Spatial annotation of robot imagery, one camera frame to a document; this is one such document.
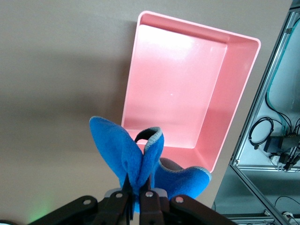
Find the pink plastic bin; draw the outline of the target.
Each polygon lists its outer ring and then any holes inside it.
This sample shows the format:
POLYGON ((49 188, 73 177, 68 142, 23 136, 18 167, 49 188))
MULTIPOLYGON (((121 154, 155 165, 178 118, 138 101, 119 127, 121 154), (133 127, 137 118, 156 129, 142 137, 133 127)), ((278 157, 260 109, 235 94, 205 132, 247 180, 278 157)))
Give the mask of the pink plastic bin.
POLYGON ((131 137, 162 128, 162 157, 212 172, 260 47, 254 37, 141 12, 122 126, 131 137))

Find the black power adapter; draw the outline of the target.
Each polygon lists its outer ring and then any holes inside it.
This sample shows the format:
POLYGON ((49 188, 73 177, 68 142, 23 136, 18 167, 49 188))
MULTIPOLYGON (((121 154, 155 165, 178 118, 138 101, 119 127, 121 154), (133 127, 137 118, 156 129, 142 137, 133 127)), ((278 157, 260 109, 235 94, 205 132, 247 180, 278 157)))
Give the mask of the black power adapter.
POLYGON ((282 136, 270 136, 267 138, 264 146, 264 151, 267 153, 283 152, 282 143, 284 138, 282 136))

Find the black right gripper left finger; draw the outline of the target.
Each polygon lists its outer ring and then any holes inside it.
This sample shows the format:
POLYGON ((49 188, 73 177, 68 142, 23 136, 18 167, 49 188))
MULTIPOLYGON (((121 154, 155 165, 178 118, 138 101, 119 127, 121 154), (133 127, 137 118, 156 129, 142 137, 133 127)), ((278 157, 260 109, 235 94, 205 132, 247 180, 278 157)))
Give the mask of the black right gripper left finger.
POLYGON ((85 195, 42 216, 30 225, 129 225, 133 218, 128 175, 122 188, 111 189, 98 201, 85 195))

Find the blue microfibre cloth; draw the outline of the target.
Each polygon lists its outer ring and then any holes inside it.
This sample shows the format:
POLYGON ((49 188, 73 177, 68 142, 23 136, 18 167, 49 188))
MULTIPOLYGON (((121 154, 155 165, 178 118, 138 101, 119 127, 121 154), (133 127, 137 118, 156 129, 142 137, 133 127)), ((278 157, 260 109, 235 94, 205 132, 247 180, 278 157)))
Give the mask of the blue microfibre cloth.
POLYGON ((159 127, 141 131, 135 139, 121 126, 102 117, 90 119, 90 131, 100 155, 123 186, 129 178, 134 196, 150 178, 152 188, 163 189, 168 199, 177 195, 198 197, 211 181, 211 173, 199 166, 186 169, 162 157, 164 134, 159 127))

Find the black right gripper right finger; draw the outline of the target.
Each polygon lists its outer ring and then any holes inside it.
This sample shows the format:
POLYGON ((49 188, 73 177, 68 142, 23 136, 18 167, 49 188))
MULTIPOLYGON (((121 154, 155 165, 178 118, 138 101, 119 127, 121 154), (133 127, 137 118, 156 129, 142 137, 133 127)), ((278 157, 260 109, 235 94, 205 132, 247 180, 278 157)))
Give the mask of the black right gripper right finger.
POLYGON ((163 189, 151 188, 151 177, 140 188, 140 225, 237 225, 187 195, 168 199, 163 189))

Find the aluminium extrusion frame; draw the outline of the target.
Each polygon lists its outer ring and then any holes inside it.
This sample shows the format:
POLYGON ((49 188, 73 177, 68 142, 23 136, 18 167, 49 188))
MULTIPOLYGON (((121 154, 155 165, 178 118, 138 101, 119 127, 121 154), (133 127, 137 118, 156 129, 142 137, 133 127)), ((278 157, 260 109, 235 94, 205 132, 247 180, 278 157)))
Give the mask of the aluminium extrusion frame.
POLYGON ((300 0, 292 0, 213 202, 237 225, 300 225, 300 0), (270 136, 283 152, 267 153, 270 136))

